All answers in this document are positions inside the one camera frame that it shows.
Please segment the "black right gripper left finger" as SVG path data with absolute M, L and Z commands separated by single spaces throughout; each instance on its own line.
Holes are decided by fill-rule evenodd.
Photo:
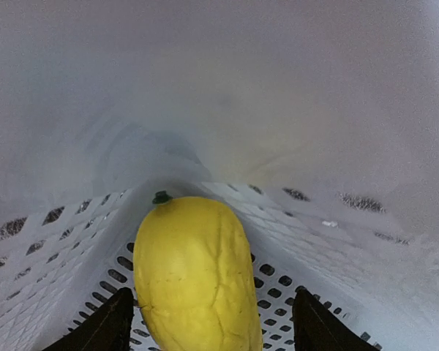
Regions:
M 132 291 L 123 287 L 82 325 L 46 347 L 44 351 L 129 351 L 133 315 Z

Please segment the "yellow toy mango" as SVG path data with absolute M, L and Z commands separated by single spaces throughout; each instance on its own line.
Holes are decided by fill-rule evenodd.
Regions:
M 224 203 L 155 194 L 133 249 L 135 291 L 161 350 L 261 350 L 244 228 Z

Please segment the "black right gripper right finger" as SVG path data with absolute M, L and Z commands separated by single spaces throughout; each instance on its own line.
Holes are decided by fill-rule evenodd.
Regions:
M 347 328 L 305 287 L 296 289 L 292 317 L 297 351 L 380 350 Z

